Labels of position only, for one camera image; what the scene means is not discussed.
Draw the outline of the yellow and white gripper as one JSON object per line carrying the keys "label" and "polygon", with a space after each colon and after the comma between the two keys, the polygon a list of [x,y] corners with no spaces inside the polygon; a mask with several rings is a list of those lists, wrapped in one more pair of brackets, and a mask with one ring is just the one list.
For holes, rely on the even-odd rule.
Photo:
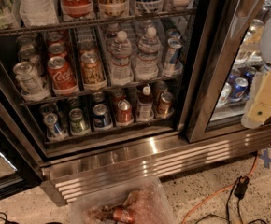
{"label": "yellow and white gripper", "polygon": [[241,124],[249,129],[264,125],[271,117],[271,69],[257,72],[252,80],[250,98],[246,102]]}

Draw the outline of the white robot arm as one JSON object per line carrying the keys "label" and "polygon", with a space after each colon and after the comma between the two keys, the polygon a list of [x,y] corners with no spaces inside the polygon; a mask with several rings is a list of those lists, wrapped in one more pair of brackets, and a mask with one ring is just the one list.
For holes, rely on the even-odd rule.
{"label": "white robot arm", "polygon": [[[271,17],[264,26],[260,52],[266,63],[271,64]],[[241,124],[250,129],[263,125],[271,117],[271,68],[257,73],[250,87],[250,98],[246,102]]]}

